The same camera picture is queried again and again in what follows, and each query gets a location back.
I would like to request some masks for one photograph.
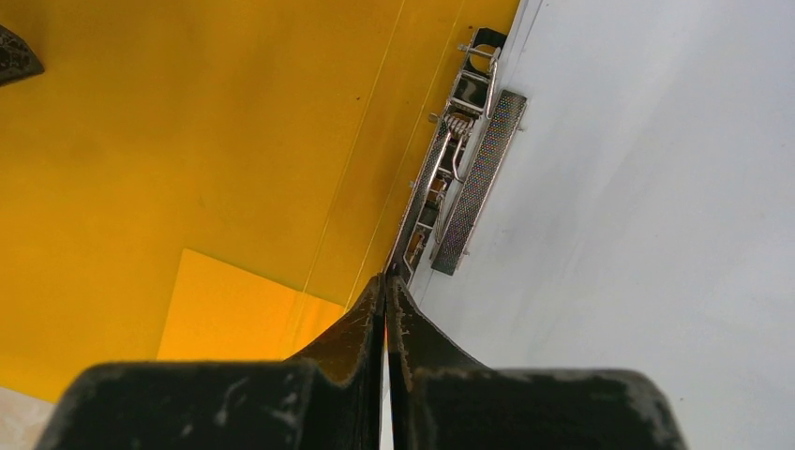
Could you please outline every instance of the black object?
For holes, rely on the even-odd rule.
[[[24,40],[0,25],[0,86],[44,73]]]
[[[117,363],[61,399],[38,449],[375,449],[384,327],[394,446],[684,449],[660,392],[615,370],[492,370],[378,275],[281,363]]]

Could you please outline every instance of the perforated metal plate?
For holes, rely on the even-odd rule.
[[[525,97],[510,91],[501,92],[494,117],[474,155],[472,168],[450,209],[441,242],[434,249],[431,264],[434,270],[447,275],[456,271],[526,105]]]

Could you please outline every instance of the yellow surface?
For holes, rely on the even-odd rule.
[[[345,305],[392,244],[455,44],[516,4],[0,0],[47,68],[0,88],[0,385],[55,399],[156,357],[182,248]]]
[[[186,249],[157,359],[283,359],[342,312],[340,305]]]

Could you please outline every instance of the orange panel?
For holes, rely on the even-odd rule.
[[[322,333],[342,310],[186,249],[157,359],[281,359]]]

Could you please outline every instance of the white panel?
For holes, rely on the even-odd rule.
[[[0,450],[33,448],[52,412],[50,402],[0,387]]]
[[[692,448],[795,448],[795,2],[548,0],[512,38],[524,130],[424,312],[494,367],[646,373]]]

